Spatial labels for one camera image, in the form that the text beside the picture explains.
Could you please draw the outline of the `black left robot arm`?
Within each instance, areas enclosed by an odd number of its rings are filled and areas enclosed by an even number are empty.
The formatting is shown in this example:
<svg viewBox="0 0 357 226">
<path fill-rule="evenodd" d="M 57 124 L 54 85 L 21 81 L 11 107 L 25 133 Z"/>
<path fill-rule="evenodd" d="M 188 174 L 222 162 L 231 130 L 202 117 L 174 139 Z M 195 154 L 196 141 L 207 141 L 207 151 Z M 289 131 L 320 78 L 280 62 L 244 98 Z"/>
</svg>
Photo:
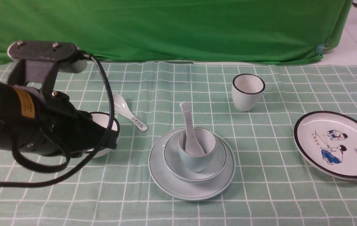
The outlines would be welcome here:
<svg viewBox="0 0 357 226">
<path fill-rule="evenodd" d="M 72 158 L 91 152 L 106 132 L 110 115 L 78 110 L 69 96 L 0 82 L 0 150 Z"/>
</svg>

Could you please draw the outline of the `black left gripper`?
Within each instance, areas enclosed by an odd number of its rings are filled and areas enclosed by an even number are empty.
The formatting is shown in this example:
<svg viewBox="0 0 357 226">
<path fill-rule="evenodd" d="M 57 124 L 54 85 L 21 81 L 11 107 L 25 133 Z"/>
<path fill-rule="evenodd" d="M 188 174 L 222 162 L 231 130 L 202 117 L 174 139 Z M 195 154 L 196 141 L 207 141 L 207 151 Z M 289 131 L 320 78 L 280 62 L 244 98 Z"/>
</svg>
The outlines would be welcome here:
<svg viewBox="0 0 357 226">
<path fill-rule="evenodd" d="M 65 93 L 54 91 L 50 96 L 36 96 L 25 89 L 14 90 L 23 120 L 17 127 L 22 153 L 62 156 L 56 146 L 62 143 L 72 158 L 79 158 L 92 152 L 106 131 L 92 120 L 90 112 L 76 109 Z"/>
</svg>

